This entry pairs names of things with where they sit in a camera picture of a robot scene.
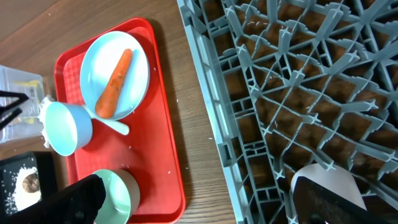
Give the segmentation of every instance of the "mint green cup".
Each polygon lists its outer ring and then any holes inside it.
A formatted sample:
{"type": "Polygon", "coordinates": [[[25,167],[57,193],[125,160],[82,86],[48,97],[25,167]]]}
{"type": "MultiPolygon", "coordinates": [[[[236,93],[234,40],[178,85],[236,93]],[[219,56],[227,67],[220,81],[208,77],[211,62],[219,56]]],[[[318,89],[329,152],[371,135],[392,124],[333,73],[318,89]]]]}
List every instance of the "mint green cup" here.
{"type": "Polygon", "coordinates": [[[104,182],[106,197],[95,218],[96,224],[125,224],[137,210],[139,188],[134,177],[125,170],[101,169],[94,172],[104,182]]]}

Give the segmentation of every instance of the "light blue cup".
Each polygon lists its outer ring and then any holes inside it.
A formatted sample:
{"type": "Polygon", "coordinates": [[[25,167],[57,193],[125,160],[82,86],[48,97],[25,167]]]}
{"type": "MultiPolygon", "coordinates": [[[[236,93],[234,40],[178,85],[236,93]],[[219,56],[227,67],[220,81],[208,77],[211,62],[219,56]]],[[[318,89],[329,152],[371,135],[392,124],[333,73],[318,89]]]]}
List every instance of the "light blue cup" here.
{"type": "Polygon", "coordinates": [[[58,154],[70,156],[87,145],[93,135],[93,124],[87,111],[79,105],[51,103],[45,111],[44,128],[58,154]]]}

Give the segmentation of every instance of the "plastic container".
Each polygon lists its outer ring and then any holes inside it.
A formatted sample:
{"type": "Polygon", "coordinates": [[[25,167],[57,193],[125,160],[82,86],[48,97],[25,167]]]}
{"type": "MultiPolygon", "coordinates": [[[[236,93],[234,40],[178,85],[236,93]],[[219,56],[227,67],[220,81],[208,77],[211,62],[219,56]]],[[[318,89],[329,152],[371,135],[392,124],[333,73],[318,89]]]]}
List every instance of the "plastic container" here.
{"type": "MultiPolygon", "coordinates": [[[[41,135],[43,124],[37,116],[39,104],[44,98],[43,79],[40,75],[7,68],[0,65],[0,90],[25,93],[29,100],[20,106],[22,113],[0,132],[0,143],[41,135]]],[[[0,105],[13,102],[0,98],[0,105]]]]}
{"type": "MultiPolygon", "coordinates": [[[[148,91],[137,109],[120,120],[130,127],[127,136],[93,120],[91,141],[67,157],[69,182],[75,183],[100,169],[123,169],[137,180],[141,193],[138,209],[128,223],[173,223],[185,210],[185,196],[154,31],[141,18],[106,32],[115,30],[131,34],[144,49],[150,68],[148,91]]],[[[88,47],[100,35],[66,51],[57,60],[54,77],[58,101],[84,103],[80,67],[88,47]]]]}

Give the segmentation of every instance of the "gray dish rack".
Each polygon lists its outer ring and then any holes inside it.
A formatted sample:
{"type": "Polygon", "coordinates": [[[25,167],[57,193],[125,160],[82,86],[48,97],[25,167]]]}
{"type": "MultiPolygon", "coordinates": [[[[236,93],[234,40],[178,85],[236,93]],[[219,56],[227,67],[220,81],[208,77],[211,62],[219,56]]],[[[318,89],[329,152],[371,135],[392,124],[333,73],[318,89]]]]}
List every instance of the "gray dish rack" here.
{"type": "Polygon", "coordinates": [[[315,162],[398,210],[397,0],[177,2],[238,223],[298,223],[315,162]]]}

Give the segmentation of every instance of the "wooden table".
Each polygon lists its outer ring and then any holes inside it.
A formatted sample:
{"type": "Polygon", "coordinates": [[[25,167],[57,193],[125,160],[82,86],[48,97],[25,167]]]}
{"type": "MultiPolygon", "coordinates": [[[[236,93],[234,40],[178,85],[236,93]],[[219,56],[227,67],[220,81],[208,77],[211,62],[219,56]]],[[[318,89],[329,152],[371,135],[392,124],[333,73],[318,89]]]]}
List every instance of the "wooden table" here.
{"type": "MultiPolygon", "coordinates": [[[[234,223],[177,0],[0,0],[0,64],[41,74],[55,96],[53,68],[62,52],[137,16],[150,21],[159,45],[187,198],[180,223],[234,223]]],[[[43,143],[33,138],[2,145],[0,159],[48,151],[43,143]]],[[[62,189],[68,185],[65,159],[54,159],[62,189]]]]}

